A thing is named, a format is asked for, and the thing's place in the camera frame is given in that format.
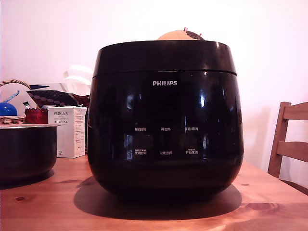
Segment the wooden chair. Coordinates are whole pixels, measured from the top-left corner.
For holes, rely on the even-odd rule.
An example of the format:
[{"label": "wooden chair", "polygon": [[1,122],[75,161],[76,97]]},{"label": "wooden chair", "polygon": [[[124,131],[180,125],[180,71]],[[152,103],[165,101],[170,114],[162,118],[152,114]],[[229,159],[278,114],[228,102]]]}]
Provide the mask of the wooden chair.
[{"label": "wooden chair", "polygon": [[[308,102],[292,105],[288,102],[281,102],[278,113],[273,148],[271,150],[268,173],[279,178],[282,156],[308,162],[308,143],[286,142],[287,127],[289,119],[308,120]],[[293,188],[308,195],[308,189],[294,182],[281,180]]]}]

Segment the wood knot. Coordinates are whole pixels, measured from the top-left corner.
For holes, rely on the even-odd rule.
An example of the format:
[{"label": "wood knot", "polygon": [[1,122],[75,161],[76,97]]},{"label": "wood knot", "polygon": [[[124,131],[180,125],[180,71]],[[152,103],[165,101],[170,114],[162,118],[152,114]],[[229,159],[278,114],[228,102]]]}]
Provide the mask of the wood knot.
[{"label": "wood knot", "polygon": [[81,180],[64,180],[59,182],[60,184],[79,183]]},{"label": "wood knot", "polygon": [[15,200],[16,201],[23,201],[25,198],[23,196],[19,196],[19,197],[16,197]]},{"label": "wood knot", "polygon": [[247,204],[247,207],[253,210],[276,210],[278,204],[274,203],[251,203]]}]

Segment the wooden table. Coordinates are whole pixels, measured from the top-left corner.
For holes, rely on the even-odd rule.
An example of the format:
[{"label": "wooden table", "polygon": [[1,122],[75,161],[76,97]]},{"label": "wooden table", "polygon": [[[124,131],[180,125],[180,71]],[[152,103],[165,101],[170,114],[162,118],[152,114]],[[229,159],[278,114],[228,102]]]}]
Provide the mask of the wooden table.
[{"label": "wooden table", "polygon": [[246,162],[213,200],[174,207],[118,202],[85,156],[58,158],[48,179],[0,193],[1,231],[308,231],[308,197]]}]

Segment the blue ball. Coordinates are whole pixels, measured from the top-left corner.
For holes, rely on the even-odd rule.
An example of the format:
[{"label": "blue ball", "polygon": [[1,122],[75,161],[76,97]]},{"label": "blue ball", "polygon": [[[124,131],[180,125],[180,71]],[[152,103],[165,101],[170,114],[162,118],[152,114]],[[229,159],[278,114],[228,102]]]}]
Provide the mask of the blue ball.
[{"label": "blue ball", "polygon": [[10,103],[0,103],[0,116],[16,116],[17,110]]}]

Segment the philips logo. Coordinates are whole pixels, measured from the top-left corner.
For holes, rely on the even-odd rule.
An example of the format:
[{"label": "philips logo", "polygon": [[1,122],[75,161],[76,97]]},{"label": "philips logo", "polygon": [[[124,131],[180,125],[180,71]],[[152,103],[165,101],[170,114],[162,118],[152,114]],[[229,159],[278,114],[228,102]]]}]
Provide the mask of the philips logo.
[{"label": "philips logo", "polygon": [[153,86],[176,86],[178,84],[177,81],[153,81]]}]

